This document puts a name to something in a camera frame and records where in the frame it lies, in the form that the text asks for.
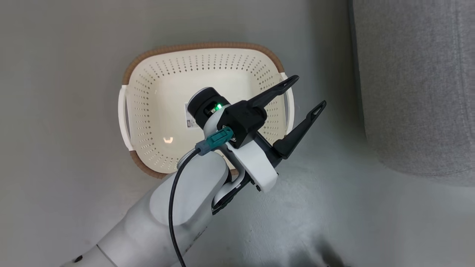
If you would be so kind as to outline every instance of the white handle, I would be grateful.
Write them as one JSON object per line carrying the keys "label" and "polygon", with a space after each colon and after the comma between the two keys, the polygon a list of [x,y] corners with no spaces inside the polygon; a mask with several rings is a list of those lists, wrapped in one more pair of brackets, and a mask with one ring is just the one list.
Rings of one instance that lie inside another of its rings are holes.
{"label": "white handle", "polygon": [[[288,77],[285,75],[285,72],[281,72],[282,80],[286,80]],[[294,128],[294,119],[295,119],[295,105],[294,105],[294,94],[292,93],[292,88],[289,88],[285,93],[287,95],[287,130],[285,134],[289,134]]]}
{"label": "white handle", "polygon": [[119,105],[118,105],[118,114],[119,114],[119,127],[122,134],[122,139],[129,151],[133,151],[132,142],[130,141],[129,129],[127,129],[127,121],[125,120],[125,91],[127,90],[127,85],[122,85],[119,91]]}

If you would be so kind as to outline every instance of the robotic arm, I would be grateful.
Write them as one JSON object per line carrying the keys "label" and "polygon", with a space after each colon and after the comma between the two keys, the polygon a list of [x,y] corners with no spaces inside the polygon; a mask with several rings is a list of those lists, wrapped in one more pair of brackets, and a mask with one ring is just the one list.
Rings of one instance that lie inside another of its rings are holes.
{"label": "robotic arm", "polygon": [[[212,149],[219,149],[239,175],[233,179],[224,159],[213,151],[206,153],[204,148],[200,149],[202,156],[188,159],[176,185],[173,205],[173,229],[182,253],[200,237],[211,217],[248,183],[263,192],[271,190],[276,183],[278,174],[274,168],[290,156],[326,106],[325,101],[321,102],[286,137],[269,144],[258,132],[267,118],[264,107],[297,80],[298,76],[292,76],[252,99],[233,105],[212,87],[200,90],[191,98],[188,111],[203,129],[205,138],[213,138],[227,127],[232,130],[228,142]],[[183,156],[178,168],[192,152]],[[169,267],[177,262],[168,220],[176,175],[176,172],[167,175],[96,246],[63,267]]]}

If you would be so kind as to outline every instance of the laundry basket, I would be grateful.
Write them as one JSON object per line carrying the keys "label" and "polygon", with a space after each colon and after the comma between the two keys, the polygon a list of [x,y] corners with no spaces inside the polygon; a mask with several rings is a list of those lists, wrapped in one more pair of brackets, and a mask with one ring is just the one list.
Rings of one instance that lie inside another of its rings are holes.
{"label": "laundry basket", "polygon": [[[123,77],[118,105],[123,141],[137,166],[161,179],[175,172],[178,160],[204,139],[186,110],[196,92],[210,86],[233,104],[286,78],[277,56],[260,45],[221,42],[150,50]],[[265,109],[267,120],[259,132],[272,144],[292,130],[292,89]]]}

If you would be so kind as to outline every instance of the cable connector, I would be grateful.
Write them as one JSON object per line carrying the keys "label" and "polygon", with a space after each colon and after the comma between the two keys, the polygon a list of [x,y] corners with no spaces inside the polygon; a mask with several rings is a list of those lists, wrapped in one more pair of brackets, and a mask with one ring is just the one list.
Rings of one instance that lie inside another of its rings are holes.
{"label": "cable connector", "polygon": [[233,135],[233,130],[226,126],[223,129],[208,136],[206,140],[196,143],[195,149],[199,149],[198,155],[203,156],[231,140],[231,138],[233,138]]}

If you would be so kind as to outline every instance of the gray fabric sofa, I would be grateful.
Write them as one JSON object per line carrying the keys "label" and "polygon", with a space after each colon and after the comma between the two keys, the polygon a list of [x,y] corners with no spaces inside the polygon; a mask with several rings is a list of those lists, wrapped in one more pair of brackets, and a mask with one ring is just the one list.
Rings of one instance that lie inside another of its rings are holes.
{"label": "gray fabric sofa", "polygon": [[380,161],[475,186],[475,1],[356,0],[350,17],[366,135]]}

